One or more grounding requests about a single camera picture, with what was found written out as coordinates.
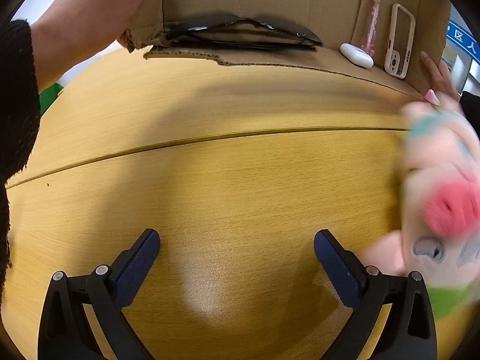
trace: table surface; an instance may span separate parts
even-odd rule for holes
[[[161,252],[124,313],[156,358],[320,358],[350,310],[313,236],[329,228],[359,252],[400,227],[398,109],[408,100],[305,69],[103,57],[46,112],[27,169],[9,183],[7,332],[36,359],[51,275],[111,263],[151,227]],[[437,323],[440,359],[473,312]]]

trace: hand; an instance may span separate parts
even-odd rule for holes
[[[445,61],[441,60],[437,67],[435,62],[424,51],[420,51],[420,58],[423,65],[430,73],[431,88],[434,92],[443,92],[459,102],[461,96],[455,89],[452,78],[450,77],[450,71],[448,70]]]
[[[32,25],[39,91],[120,38],[144,0],[55,0]]]

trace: black sleeve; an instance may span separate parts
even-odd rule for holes
[[[462,107],[466,120],[469,121],[480,137],[480,97],[468,92],[463,92],[460,99],[460,106]]]
[[[10,229],[5,183],[27,164],[40,125],[32,37],[26,21],[0,32],[0,302],[9,264]]]

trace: plush toy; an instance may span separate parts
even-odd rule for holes
[[[438,93],[403,108],[402,230],[360,260],[386,275],[419,271],[435,318],[474,296],[480,275],[480,142],[460,106]]]

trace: phone case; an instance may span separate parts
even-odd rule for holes
[[[402,5],[393,4],[384,65],[391,76],[404,79],[407,75],[414,35],[414,16]]]

